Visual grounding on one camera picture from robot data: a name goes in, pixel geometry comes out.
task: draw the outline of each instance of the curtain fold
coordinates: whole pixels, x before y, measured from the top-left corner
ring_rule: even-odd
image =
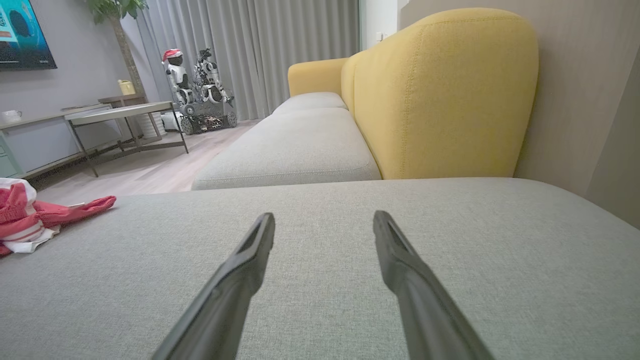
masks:
[[[289,97],[295,63],[358,51],[358,0],[148,0],[139,17],[143,42],[161,87],[161,58],[179,48],[189,76],[198,52],[212,48],[239,119],[262,119]],[[169,91],[161,91],[170,100]]]

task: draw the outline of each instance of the gray seat cushion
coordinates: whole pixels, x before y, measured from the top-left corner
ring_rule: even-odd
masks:
[[[213,158],[193,190],[380,179],[349,111],[321,108],[272,115]]]
[[[346,109],[347,106],[340,95],[335,92],[310,92],[307,94],[300,94],[294,97],[290,97],[283,102],[276,110],[274,114],[284,114],[293,111],[311,110],[321,108],[342,108]]]
[[[640,231],[547,184],[466,178],[118,199],[35,253],[0,259],[2,355],[149,357],[255,218],[272,211],[273,250],[238,358],[406,357],[374,246],[377,209],[497,359],[640,354]]]

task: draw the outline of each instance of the yellow fabric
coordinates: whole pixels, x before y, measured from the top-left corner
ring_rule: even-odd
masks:
[[[366,50],[354,99],[345,98],[384,179],[511,177],[537,77],[538,43],[526,20],[449,10]]]
[[[342,100],[347,105],[347,109],[355,116],[355,103],[354,103],[354,80],[356,74],[356,65],[358,59],[364,56],[366,52],[360,51],[347,60],[342,66]]]
[[[289,67],[289,93],[291,96],[308,92],[342,93],[342,65],[349,58],[309,61]]]

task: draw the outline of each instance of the blue screen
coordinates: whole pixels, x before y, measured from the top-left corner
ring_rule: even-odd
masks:
[[[0,70],[55,68],[29,0],[0,0]]]

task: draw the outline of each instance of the tree trunk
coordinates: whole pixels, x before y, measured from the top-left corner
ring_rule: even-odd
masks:
[[[113,30],[116,33],[118,45],[120,45],[120,52],[122,53],[125,64],[127,64],[127,70],[129,71],[133,87],[136,89],[136,94],[144,94],[145,88],[142,86],[142,80],[140,79],[140,74],[138,74],[138,68],[136,67],[136,62],[133,60],[131,48],[129,48],[129,42],[127,41],[127,35],[124,33],[124,29],[122,29],[120,19],[118,17],[110,17],[109,21],[111,21]]]

